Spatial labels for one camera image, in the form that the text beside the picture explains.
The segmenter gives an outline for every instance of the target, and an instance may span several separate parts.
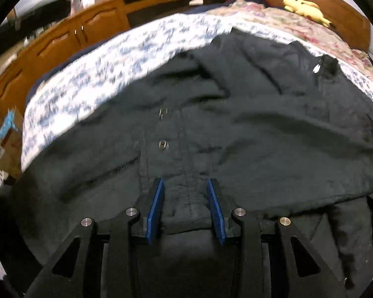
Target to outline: jacket snap button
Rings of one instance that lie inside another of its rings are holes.
[[[161,108],[159,111],[159,119],[163,120],[167,114],[167,108]]]
[[[160,150],[167,149],[168,147],[169,147],[169,144],[165,140],[162,140],[162,141],[159,142],[159,149]]]

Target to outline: black jacket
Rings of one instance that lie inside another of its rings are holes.
[[[373,103],[331,57],[238,31],[180,53],[42,151],[13,211],[44,262],[82,218],[114,217],[155,177],[164,234],[210,229],[217,178],[247,211],[291,217],[352,297],[373,277]]]

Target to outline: wooden dresser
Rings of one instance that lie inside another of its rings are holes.
[[[0,76],[0,116],[16,106],[23,114],[35,81],[74,53],[133,27],[136,11],[181,0],[98,0],[32,41]]]

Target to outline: white blue patterned blanket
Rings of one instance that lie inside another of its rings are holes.
[[[29,102],[23,123],[21,167],[75,123],[132,81],[180,51],[202,47],[237,28],[279,43],[299,41],[314,56],[325,54],[297,37],[235,17],[174,14],[122,33],[51,77]],[[344,74],[373,101],[373,82],[339,60]]]

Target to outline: plush toy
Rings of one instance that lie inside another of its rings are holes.
[[[290,12],[297,13],[303,17],[309,17],[313,21],[323,24],[325,27],[329,27],[331,22],[323,17],[319,6],[314,2],[304,0],[283,0],[285,9]]]

